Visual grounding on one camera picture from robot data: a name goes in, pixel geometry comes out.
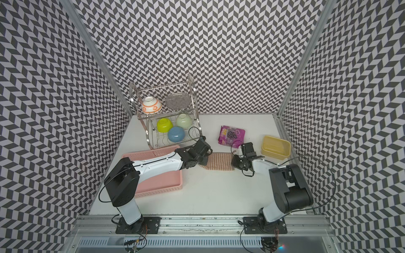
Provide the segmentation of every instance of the black and white zigzag wallpaper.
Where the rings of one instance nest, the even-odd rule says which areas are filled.
[[[0,2],[0,94],[0,252],[57,251],[129,117],[57,0]]]
[[[201,113],[276,113],[325,0],[72,0],[124,95],[197,86]]]
[[[344,252],[405,252],[405,1],[338,0],[283,115]],[[303,159],[316,200],[330,173]]]

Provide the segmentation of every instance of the plate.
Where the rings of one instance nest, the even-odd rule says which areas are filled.
[[[166,97],[166,106],[172,110],[186,108],[191,104],[191,97],[185,92],[169,94]]]

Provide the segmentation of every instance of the stainless steel dish rack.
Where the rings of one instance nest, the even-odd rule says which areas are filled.
[[[172,110],[166,106],[165,98],[167,95],[178,92],[186,92],[191,97],[189,106],[179,110]],[[154,114],[145,114],[142,112],[142,101],[145,97],[153,96],[162,102],[162,109]],[[194,79],[191,74],[188,74],[188,80],[182,83],[172,83],[162,86],[150,87],[146,89],[138,89],[134,83],[130,83],[130,100],[138,120],[141,121],[146,133],[146,142],[150,149],[158,149],[171,145],[178,145],[180,143],[188,142],[191,140],[198,140],[202,135],[200,119],[198,117],[197,95],[194,86]],[[180,142],[171,142],[167,133],[160,133],[156,128],[159,119],[167,118],[172,121],[173,126],[176,125],[176,116],[187,113],[193,119],[192,126],[185,130],[185,137]]]

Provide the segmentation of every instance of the striped towel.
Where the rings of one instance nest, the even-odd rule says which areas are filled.
[[[206,166],[201,166],[206,170],[234,170],[230,164],[233,155],[231,153],[212,153],[208,157],[208,163]]]

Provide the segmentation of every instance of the yellow box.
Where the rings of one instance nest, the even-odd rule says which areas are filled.
[[[279,139],[270,135],[263,138],[262,155],[284,160],[290,156],[291,144],[287,140]]]

